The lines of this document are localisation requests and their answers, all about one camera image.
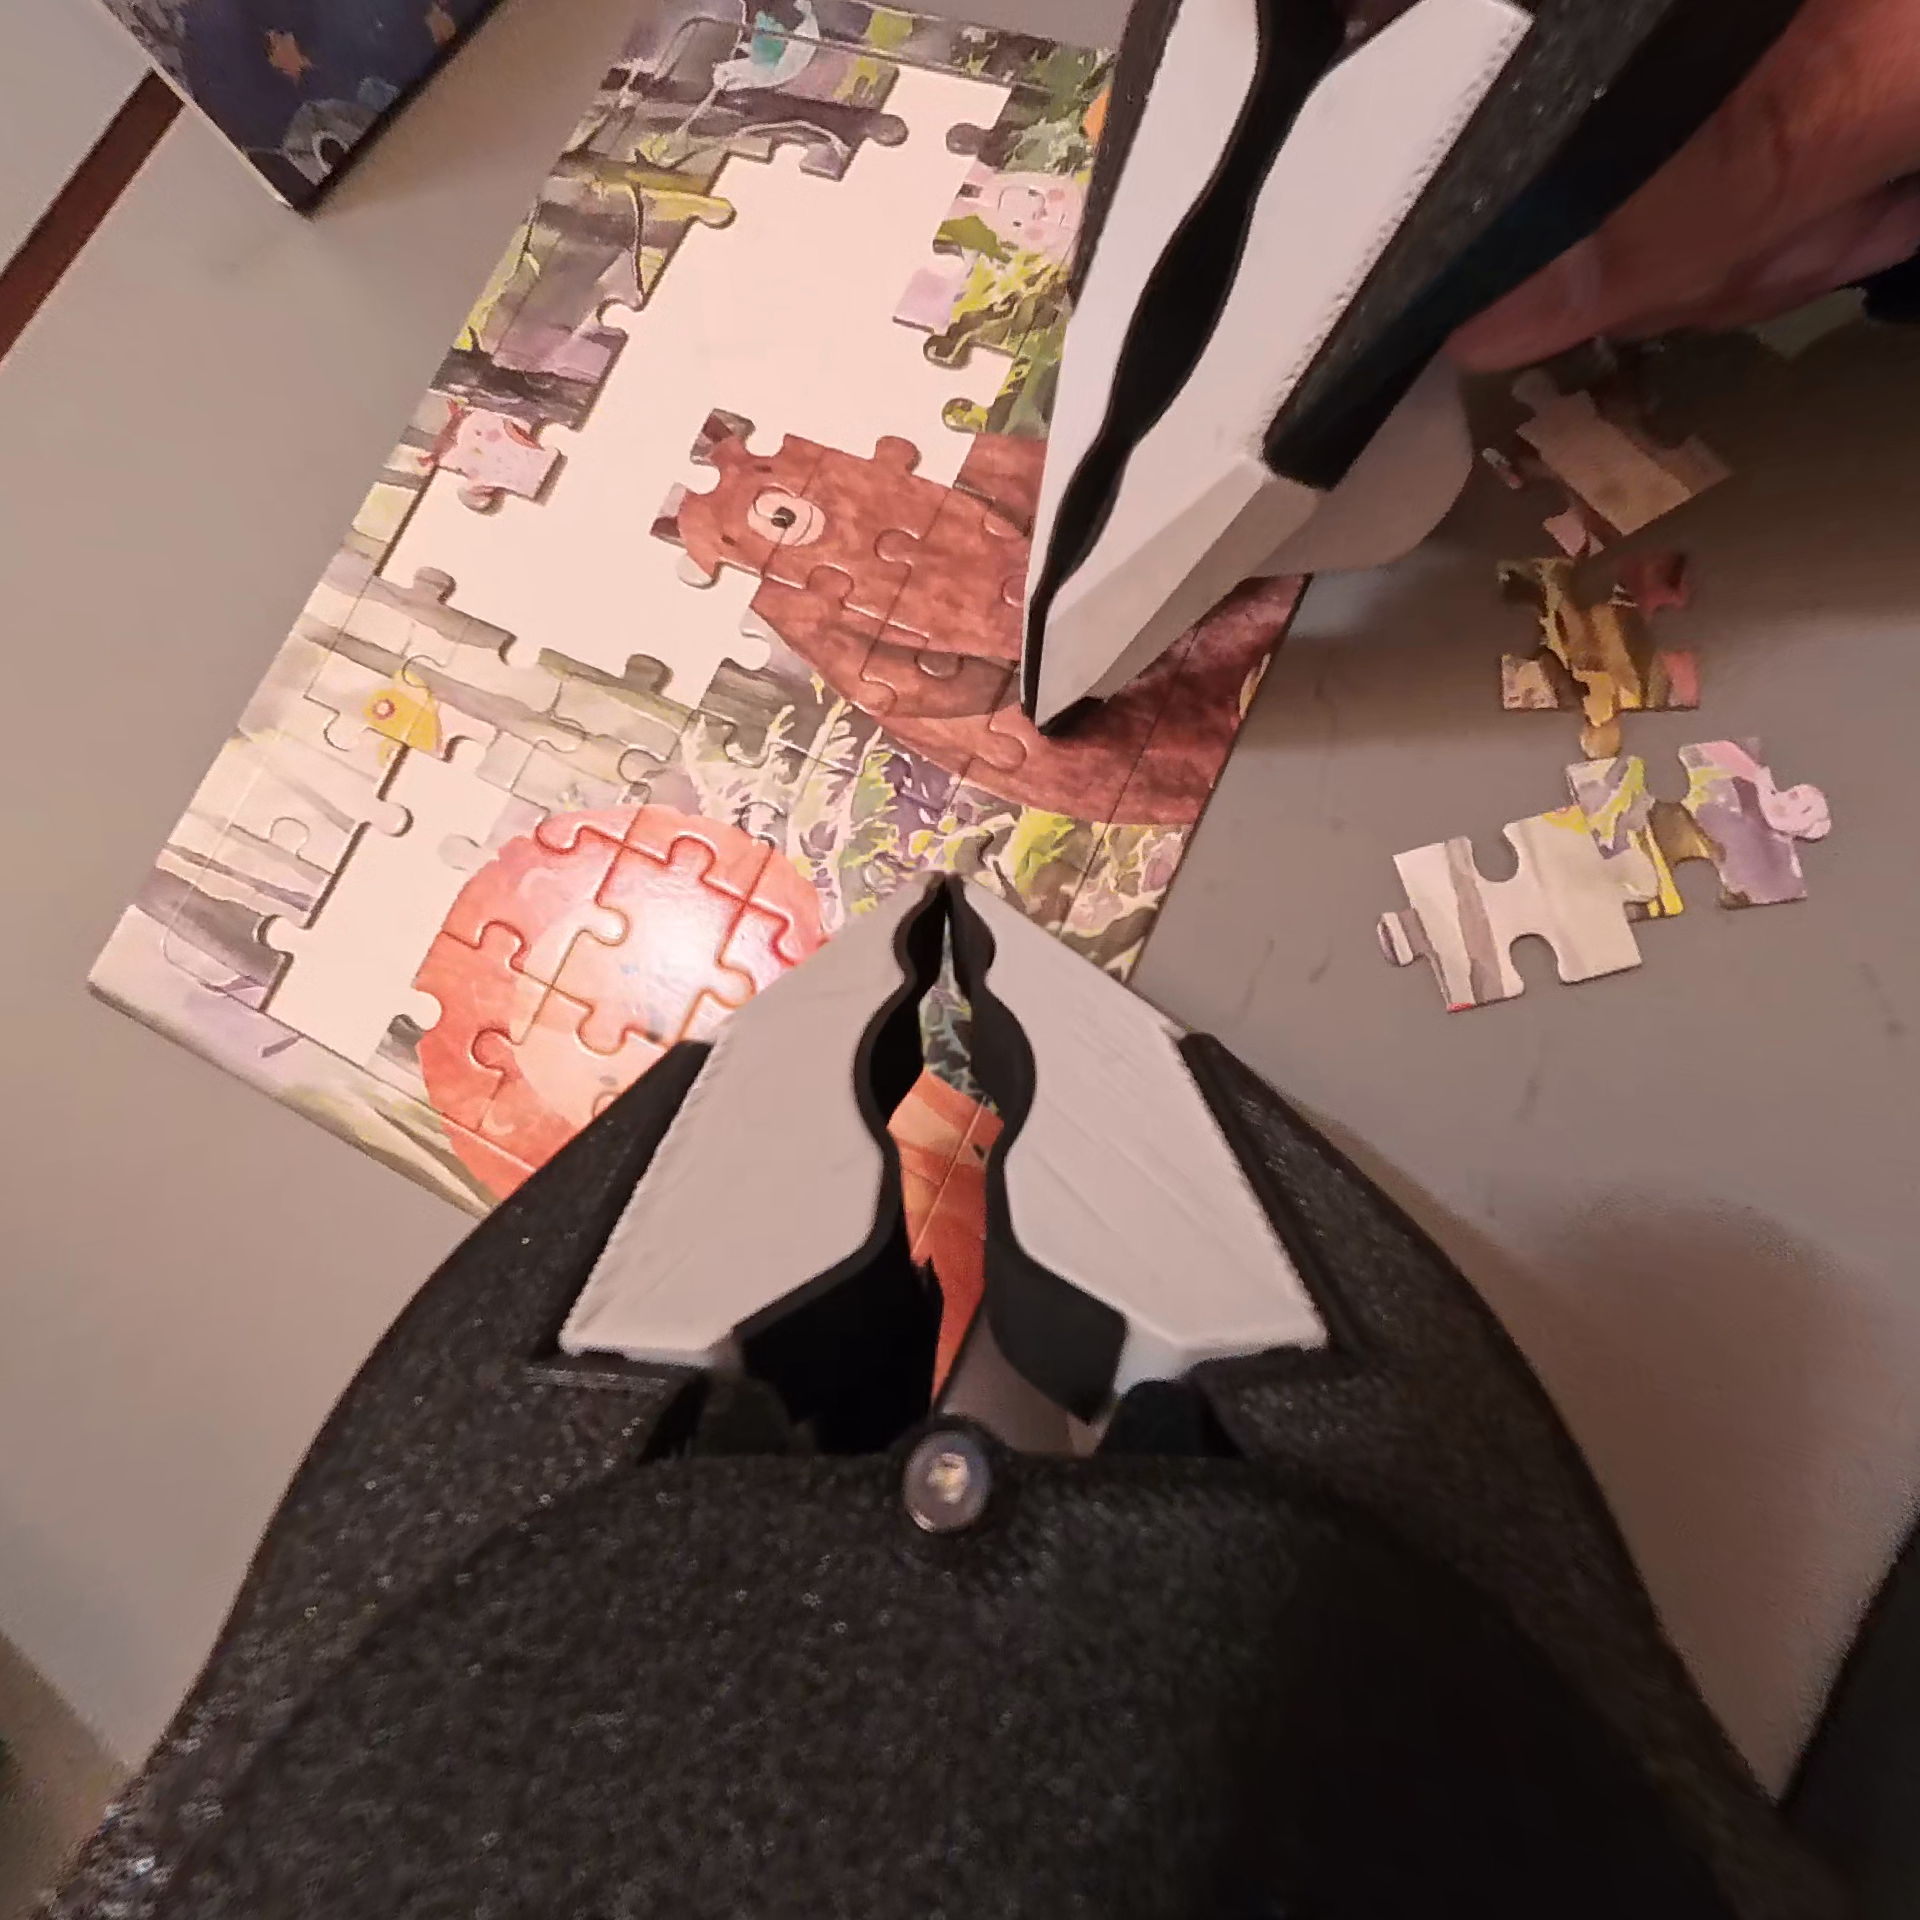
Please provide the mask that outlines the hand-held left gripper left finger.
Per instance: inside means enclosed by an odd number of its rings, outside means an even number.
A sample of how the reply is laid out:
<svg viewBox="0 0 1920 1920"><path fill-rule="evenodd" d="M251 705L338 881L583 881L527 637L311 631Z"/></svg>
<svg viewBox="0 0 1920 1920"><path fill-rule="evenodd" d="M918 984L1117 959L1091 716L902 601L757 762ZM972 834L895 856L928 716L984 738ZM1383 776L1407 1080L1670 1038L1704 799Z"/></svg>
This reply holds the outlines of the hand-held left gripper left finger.
<svg viewBox="0 0 1920 1920"><path fill-rule="evenodd" d="M566 1358L726 1365L894 1250L918 1275L894 1107L923 1080L948 881L911 881L757 989L639 1178Z"/></svg>

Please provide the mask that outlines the large white grey puzzle piece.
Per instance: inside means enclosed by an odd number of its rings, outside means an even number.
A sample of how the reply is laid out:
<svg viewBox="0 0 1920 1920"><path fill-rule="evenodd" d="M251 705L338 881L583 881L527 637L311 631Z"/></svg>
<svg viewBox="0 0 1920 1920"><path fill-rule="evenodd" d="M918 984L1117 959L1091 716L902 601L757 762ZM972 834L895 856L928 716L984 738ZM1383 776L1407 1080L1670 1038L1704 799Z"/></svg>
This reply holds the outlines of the large white grey puzzle piece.
<svg viewBox="0 0 1920 1920"><path fill-rule="evenodd" d="M1562 984L1631 975L1642 937L1579 803L1505 829L1510 881L1464 834L1398 856L1401 908L1376 915L1392 968L1428 959L1445 1010L1523 999L1517 943L1547 943Z"/></svg>

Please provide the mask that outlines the grey desk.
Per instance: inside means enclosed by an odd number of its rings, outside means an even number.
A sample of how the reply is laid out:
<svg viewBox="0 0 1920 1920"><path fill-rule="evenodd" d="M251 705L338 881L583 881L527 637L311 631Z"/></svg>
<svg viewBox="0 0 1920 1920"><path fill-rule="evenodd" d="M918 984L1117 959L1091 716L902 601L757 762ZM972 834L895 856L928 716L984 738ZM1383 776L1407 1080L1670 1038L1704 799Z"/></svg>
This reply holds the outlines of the grey desk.
<svg viewBox="0 0 1920 1920"><path fill-rule="evenodd" d="M280 214L173 121L4 352L4 1635L137 1763L356 1358L470 1215L88 989L221 738L566 140L625 5L504 5ZM1505 502L1320 581L1138 989L1485 1284L1778 1791L1914 1513L1914 330L1728 352L1704 730L1830 794L1808 906L1445 1015L1392 856L1557 794L1485 689Z"/></svg>

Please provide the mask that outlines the purple pink puzzle piece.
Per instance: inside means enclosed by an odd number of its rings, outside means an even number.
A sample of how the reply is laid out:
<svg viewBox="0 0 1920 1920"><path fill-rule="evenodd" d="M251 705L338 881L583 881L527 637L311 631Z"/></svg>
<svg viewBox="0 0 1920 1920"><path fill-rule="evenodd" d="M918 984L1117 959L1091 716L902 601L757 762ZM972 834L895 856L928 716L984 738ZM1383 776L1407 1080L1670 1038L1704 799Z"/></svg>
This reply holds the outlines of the purple pink puzzle piece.
<svg viewBox="0 0 1920 1920"><path fill-rule="evenodd" d="M1778 786L1761 744L1684 744L1690 794L1665 811L1665 860L1709 860L1723 906L1800 906L1800 840L1830 834L1823 786Z"/></svg>

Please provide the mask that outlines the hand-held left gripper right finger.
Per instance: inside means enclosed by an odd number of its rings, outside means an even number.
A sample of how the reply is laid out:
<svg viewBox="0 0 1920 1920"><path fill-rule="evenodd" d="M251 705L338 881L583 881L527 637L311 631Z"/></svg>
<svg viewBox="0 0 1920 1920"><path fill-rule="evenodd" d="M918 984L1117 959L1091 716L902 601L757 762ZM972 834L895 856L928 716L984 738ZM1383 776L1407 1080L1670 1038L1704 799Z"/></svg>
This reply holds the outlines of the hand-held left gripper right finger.
<svg viewBox="0 0 1920 1920"><path fill-rule="evenodd" d="M984 1317L1010 1369L1099 1424L1215 1358L1320 1354L1329 1319L1188 1033L968 881L948 937L995 1105Z"/></svg>

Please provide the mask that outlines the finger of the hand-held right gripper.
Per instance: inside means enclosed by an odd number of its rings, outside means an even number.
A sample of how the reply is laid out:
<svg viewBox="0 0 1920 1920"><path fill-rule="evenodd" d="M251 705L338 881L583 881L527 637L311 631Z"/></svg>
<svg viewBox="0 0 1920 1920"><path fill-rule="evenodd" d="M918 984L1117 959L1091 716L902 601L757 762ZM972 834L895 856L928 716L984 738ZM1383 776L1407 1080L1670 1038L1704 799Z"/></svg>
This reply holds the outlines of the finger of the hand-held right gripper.
<svg viewBox="0 0 1920 1920"><path fill-rule="evenodd" d="M1058 724L1129 677L1129 644L1177 584L1169 526L1177 488L1137 455L1188 383L1221 312L1241 198L1241 140L1261 140L1276 81L1276 5L1137 5L1075 270L1051 431L1041 470L1025 709Z"/></svg>
<svg viewBox="0 0 1920 1920"><path fill-rule="evenodd" d="M1201 205L1230 214L1241 198L1221 312L1188 383L1137 455L1151 478L1177 488L1169 501L1177 511L1169 541L1177 541L1185 568L1161 620L1129 644L1129 677L1215 609L1230 584L1265 573L1320 511L1329 478L1276 472L1265 431L1517 60L1526 27L1523 5L1407 5L1350 54L1334 54L1306 88L1289 122L1276 122L1289 92L1276 46L1275 109L1234 155L1249 185L1215 185Z"/></svg>

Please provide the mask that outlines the forest animal jigsaw puzzle board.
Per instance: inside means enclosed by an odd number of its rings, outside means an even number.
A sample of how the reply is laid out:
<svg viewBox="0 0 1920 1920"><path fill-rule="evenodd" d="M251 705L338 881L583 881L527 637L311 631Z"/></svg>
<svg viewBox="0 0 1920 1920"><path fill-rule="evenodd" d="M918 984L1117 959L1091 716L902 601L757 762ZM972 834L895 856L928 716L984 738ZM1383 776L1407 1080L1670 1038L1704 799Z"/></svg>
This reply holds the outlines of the forest animal jigsaw puzzle board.
<svg viewBox="0 0 1920 1920"><path fill-rule="evenodd" d="M487 1215L923 870L1099 1038L1289 631L1091 744L1018 590L1107 54L645 5L88 984Z"/></svg>

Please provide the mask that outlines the pale cream puzzle piece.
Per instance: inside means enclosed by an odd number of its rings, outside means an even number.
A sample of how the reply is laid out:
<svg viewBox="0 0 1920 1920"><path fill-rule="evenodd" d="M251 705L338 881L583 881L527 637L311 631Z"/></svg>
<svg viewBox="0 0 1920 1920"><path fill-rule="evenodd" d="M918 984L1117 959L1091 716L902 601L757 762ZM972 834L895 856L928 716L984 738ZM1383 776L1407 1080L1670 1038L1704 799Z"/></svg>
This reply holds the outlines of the pale cream puzzle piece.
<svg viewBox="0 0 1920 1920"><path fill-rule="evenodd" d="M1562 351L1510 383L1517 420L1479 449L1510 493L1538 493L1547 541L1590 559L1731 470L1665 409L1665 351Z"/></svg>

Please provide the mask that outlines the small yellow grey puzzle piece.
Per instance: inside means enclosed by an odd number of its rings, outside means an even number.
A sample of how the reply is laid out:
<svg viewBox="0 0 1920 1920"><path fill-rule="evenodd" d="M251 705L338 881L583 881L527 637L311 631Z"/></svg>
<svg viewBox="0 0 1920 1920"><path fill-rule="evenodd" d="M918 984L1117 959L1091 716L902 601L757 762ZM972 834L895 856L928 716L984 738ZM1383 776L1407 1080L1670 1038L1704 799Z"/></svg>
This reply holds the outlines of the small yellow grey puzzle piece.
<svg viewBox="0 0 1920 1920"><path fill-rule="evenodd" d="M1696 856L1690 811L1644 794L1642 755L1569 762L1569 803L1601 856L1609 882L1631 922L1684 915L1676 860Z"/></svg>

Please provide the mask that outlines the yellow red puzzle piece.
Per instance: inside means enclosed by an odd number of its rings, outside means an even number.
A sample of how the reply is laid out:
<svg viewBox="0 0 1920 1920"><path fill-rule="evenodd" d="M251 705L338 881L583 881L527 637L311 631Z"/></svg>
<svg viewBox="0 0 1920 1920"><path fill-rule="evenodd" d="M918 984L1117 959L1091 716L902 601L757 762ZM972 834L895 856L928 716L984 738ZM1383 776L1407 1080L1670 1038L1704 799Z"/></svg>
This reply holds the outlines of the yellow red puzzle piece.
<svg viewBox="0 0 1920 1920"><path fill-rule="evenodd" d="M1505 559L1505 601L1538 620L1534 654L1505 654L1505 709L1579 709L1579 755L1616 762L1627 709L1696 709L1696 651L1656 651L1644 620L1690 606L1690 555L1627 555L1609 601L1579 590L1579 559Z"/></svg>

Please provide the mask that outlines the person's right hand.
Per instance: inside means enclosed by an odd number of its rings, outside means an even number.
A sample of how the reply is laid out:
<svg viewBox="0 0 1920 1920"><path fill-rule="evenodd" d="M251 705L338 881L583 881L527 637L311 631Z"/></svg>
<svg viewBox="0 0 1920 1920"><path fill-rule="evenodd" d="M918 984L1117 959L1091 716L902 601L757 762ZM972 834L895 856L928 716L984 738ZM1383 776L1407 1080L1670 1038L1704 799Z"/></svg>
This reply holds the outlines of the person's right hand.
<svg viewBox="0 0 1920 1920"><path fill-rule="evenodd" d="M1590 338L1731 330L1920 245L1920 5L1808 0L1738 92L1579 248L1455 338L1464 372Z"/></svg>

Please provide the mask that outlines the dark blue illustrated puzzle box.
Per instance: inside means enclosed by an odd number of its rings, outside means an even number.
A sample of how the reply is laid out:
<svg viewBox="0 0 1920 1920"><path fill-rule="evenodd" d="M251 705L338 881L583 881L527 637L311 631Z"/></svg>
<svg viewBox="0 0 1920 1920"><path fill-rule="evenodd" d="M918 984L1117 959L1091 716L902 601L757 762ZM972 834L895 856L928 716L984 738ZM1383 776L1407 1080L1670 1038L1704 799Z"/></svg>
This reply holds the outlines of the dark blue illustrated puzzle box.
<svg viewBox="0 0 1920 1920"><path fill-rule="evenodd" d="M108 0L158 72L311 214L492 0Z"/></svg>

